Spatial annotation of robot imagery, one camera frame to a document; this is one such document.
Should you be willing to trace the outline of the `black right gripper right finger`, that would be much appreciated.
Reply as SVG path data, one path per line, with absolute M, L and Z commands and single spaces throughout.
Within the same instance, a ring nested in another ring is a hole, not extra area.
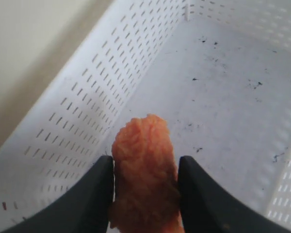
M 178 184 L 187 233 L 291 233 L 291 159 L 229 158 L 206 168 L 183 156 Z

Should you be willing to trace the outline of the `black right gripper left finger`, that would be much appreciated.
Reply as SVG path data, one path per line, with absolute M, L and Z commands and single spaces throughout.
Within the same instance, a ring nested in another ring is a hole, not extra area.
M 105 233 L 113 187 L 113 159 L 103 155 L 63 196 L 6 232 Z

